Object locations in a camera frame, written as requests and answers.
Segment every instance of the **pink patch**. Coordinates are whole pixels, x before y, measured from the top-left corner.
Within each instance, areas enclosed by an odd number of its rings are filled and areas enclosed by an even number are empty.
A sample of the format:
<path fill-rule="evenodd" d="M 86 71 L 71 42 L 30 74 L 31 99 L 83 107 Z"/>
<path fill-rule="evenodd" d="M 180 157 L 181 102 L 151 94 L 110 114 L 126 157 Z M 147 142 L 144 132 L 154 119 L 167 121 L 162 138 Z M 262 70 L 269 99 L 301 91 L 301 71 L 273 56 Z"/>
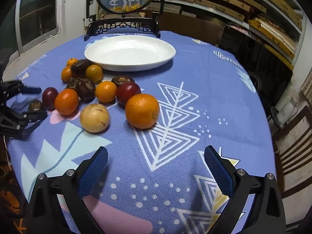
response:
<path fill-rule="evenodd" d="M 150 234 L 153 225 L 150 221 L 117 210 L 91 195 L 83 198 L 95 221 L 106 234 Z"/>
<path fill-rule="evenodd" d="M 78 109 L 68 116 L 61 115 L 57 110 L 54 110 L 50 116 L 50 123 L 51 124 L 57 124 L 64 119 L 74 120 L 74 119 L 78 118 L 79 115 L 80 115 L 80 111 Z"/>

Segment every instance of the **orange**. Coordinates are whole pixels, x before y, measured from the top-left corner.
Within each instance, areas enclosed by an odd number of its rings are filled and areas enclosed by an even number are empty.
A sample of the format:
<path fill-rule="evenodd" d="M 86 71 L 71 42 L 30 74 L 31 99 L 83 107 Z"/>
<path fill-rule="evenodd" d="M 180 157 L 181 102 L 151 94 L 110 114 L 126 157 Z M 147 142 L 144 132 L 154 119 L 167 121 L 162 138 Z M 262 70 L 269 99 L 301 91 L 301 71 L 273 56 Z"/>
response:
<path fill-rule="evenodd" d="M 72 114 L 78 107 L 78 94 L 73 89 L 62 90 L 54 100 L 55 109 L 62 115 Z"/>
<path fill-rule="evenodd" d="M 102 81 L 103 70 L 99 65 L 91 65 L 85 71 L 85 76 L 95 83 Z"/>
<path fill-rule="evenodd" d="M 125 106 L 127 121 L 138 129 L 147 129 L 153 126 L 160 112 L 157 99 L 148 94 L 136 94 L 131 97 Z"/>
<path fill-rule="evenodd" d="M 111 81 L 104 81 L 96 86 L 96 97 L 102 103 L 112 102 L 116 97 L 117 86 Z"/>
<path fill-rule="evenodd" d="M 71 78 L 71 67 L 65 67 L 62 71 L 60 78 L 64 83 L 68 83 L 69 79 Z"/>
<path fill-rule="evenodd" d="M 75 62 L 77 62 L 78 60 L 76 58 L 70 58 L 67 63 L 66 66 L 71 66 L 73 65 Z"/>

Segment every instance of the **screw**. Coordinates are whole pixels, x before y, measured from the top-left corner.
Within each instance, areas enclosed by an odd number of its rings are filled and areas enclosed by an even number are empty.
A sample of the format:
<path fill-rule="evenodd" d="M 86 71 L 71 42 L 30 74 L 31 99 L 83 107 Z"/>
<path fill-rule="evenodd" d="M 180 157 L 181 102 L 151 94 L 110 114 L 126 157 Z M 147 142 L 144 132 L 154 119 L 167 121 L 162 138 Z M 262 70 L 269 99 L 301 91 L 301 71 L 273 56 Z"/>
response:
<path fill-rule="evenodd" d="M 44 178 L 44 173 L 40 173 L 39 175 L 38 175 L 38 179 L 43 179 Z"/>
<path fill-rule="evenodd" d="M 272 173 L 268 173 L 266 176 L 267 176 L 269 179 L 274 179 L 274 175 L 273 175 Z"/>
<path fill-rule="evenodd" d="M 238 175 L 244 176 L 246 174 L 245 170 L 243 169 L 238 169 L 237 170 Z"/>
<path fill-rule="evenodd" d="M 69 169 L 67 172 L 66 172 L 66 175 L 67 176 L 71 176 L 71 175 L 73 175 L 74 174 L 74 170 L 73 169 Z"/>

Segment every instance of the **table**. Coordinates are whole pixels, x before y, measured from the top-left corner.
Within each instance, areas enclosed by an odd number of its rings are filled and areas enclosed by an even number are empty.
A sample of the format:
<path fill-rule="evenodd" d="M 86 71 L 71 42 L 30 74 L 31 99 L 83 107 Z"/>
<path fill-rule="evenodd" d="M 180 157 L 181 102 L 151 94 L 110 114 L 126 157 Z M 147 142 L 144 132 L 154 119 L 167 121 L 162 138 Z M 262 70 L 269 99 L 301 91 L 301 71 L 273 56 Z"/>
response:
<path fill-rule="evenodd" d="M 115 35 L 86 42 L 78 37 L 41 56 L 18 78 L 28 86 L 60 91 L 65 88 L 60 73 L 67 60 L 84 58 L 87 46 Z M 84 202 L 107 234 L 201 234 L 228 201 L 204 162 L 206 146 L 212 145 L 221 157 L 251 175 L 276 174 L 265 112 L 235 57 L 172 32 L 161 32 L 161 39 L 175 47 L 174 59 L 150 71 L 128 73 L 143 93 L 159 101 L 161 113 L 154 129 L 132 128 L 124 110 L 114 104 L 107 106 L 111 124 L 105 133 L 84 131 L 79 113 L 63 117 L 53 111 L 43 122 L 28 126 L 22 140 L 9 141 L 12 164 L 28 200 L 39 173 L 62 175 L 105 146 L 108 164 Z M 105 73 L 104 80 L 117 74 Z M 9 106 L 22 112 L 34 98 L 41 95 L 20 94 Z M 252 199 L 248 198 L 233 233 L 241 230 Z M 59 200 L 69 226 L 78 233 L 64 199 Z"/>

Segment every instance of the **white plate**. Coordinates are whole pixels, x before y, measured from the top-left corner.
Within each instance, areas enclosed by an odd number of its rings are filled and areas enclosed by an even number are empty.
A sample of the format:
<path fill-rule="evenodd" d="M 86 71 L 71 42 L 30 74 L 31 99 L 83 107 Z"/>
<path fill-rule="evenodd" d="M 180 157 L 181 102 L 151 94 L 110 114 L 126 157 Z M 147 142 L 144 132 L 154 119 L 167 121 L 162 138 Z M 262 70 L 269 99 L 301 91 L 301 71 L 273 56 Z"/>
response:
<path fill-rule="evenodd" d="M 99 40 L 85 50 L 85 57 L 112 71 L 142 71 L 159 67 L 176 54 L 169 43 L 152 37 L 123 35 Z"/>

